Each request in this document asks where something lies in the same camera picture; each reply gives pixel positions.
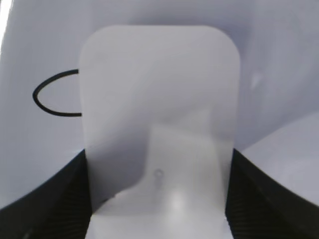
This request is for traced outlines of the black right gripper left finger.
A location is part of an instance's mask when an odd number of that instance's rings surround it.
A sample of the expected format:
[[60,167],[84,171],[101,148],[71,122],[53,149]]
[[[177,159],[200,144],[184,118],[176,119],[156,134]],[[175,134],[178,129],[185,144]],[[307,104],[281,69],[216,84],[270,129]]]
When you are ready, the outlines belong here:
[[92,215],[81,151],[38,188],[0,211],[2,239],[83,239]]

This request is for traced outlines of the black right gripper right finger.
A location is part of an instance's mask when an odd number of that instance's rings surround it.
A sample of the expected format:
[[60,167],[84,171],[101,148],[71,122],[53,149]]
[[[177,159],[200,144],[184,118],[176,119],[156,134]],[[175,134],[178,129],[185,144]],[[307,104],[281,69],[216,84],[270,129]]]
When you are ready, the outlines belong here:
[[233,150],[225,208],[235,239],[317,239],[319,208]]

